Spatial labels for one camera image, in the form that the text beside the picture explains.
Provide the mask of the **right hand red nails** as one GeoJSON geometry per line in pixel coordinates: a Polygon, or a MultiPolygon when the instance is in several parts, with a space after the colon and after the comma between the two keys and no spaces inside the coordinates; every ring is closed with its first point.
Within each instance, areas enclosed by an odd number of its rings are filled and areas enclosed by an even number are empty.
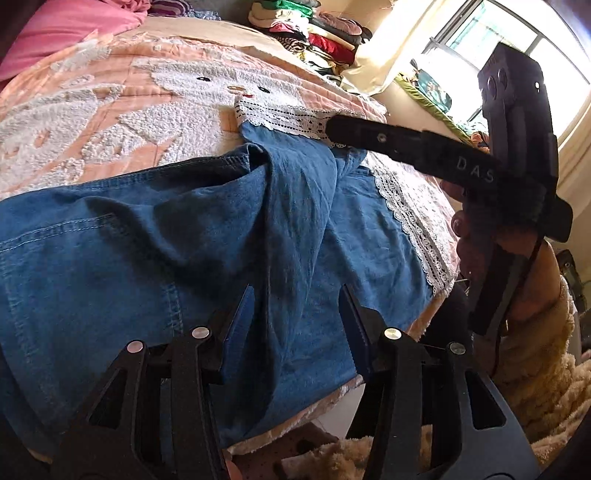
{"type": "Polygon", "coordinates": [[[494,323],[505,310],[511,328],[566,324],[568,301],[548,242],[525,227],[494,227],[478,220],[485,209],[470,205],[464,188],[450,181],[442,181],[441,187],[463,204],[452,219],[452,230],[459,237],[461,273],[475,288],[473,313],[483,313],[494,323]]]}

